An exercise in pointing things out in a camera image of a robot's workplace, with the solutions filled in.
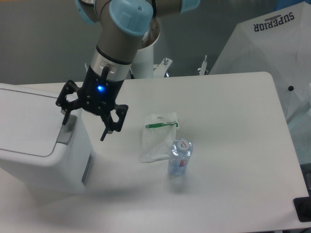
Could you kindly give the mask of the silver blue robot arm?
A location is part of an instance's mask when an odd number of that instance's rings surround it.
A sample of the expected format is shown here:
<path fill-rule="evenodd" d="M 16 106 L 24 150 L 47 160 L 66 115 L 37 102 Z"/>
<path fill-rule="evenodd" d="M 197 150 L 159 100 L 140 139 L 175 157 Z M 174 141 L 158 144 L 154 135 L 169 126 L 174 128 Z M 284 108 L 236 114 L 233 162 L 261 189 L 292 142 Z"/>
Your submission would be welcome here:
<path fill-rule="evenodd" d="M 99 22 L 102 32 L 81 87 L 68 80 L 57 100 L 66 125 L 73 110 L 80 108 L 100 116 L 105 130 L 101 140 L 120 132 L 128 105 L 116 98 L 144 36 L 156 17 L 197 8 L 198 0 L 77 0 L 82 18 Z"/>

